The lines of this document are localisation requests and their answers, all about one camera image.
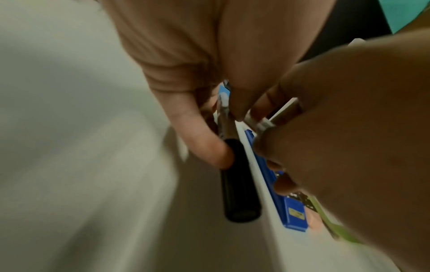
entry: hand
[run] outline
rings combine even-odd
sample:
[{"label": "hand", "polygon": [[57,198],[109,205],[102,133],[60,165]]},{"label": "hand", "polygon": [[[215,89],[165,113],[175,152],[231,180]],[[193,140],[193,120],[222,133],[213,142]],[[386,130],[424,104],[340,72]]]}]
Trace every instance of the hand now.
[{"label": "hand", "polygon": [[215,135],[215,86],[229,79],[242,119],[306,52],[334,0],[105,0],[126,51],[190,150],[228,168]]},{"label": "hand", "polygon": [[406,270],[430,270],[429,78],[430,29],[296,65],[252,109],[298,98],[255,140],[292,179],[277,192],[293,181]]}]

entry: pink object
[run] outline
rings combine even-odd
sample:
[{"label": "pink object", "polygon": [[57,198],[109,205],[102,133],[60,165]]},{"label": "pink object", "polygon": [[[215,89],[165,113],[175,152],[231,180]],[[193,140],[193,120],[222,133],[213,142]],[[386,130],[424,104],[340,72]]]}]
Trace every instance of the pink object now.
[{"label": "pink object", "polygon": [[306,221],[308,222],[309,228],[313,230],[320,230],[323,225],[323,220],[319,216],[319,214],[315,211],[312,211],[308,207],[305,207],[305,215]]}]

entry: black handle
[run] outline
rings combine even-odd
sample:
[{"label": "black handle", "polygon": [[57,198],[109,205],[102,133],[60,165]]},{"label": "black handle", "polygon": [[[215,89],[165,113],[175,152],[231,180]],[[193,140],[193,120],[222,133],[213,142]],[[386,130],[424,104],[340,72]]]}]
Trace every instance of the black handle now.
[{"label": "black handle", "polygon": [[261,204],[249,169],[245,148],[237,139],[226,139],[235,160],[227,170],[221,170],[224,213],[228,220],[245,223],[261,215]]}]

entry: turquoise surface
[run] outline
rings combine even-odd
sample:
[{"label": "turquoise surface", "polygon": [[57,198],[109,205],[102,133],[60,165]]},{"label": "turquoise surface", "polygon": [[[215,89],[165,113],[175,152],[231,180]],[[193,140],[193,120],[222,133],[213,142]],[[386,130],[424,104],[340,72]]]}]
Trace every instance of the turquoise surface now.
[{"label": "turquoise surface", "polygon": [[429,0],[379,0],[393,33],[410,23]]}]

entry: yellow label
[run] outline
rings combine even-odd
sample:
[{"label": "yellow label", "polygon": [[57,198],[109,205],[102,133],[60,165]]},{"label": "yellow label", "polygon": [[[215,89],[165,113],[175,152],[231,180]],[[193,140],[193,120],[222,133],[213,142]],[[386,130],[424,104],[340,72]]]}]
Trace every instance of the yellow label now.
[{"label": "yellow label", "polygon": [[300,218],[302,220],[305,220],[305,215],[303,213],[296,211],[292,208],[288,208],[288,213],[293,217],[297,217],[297,218]]}]

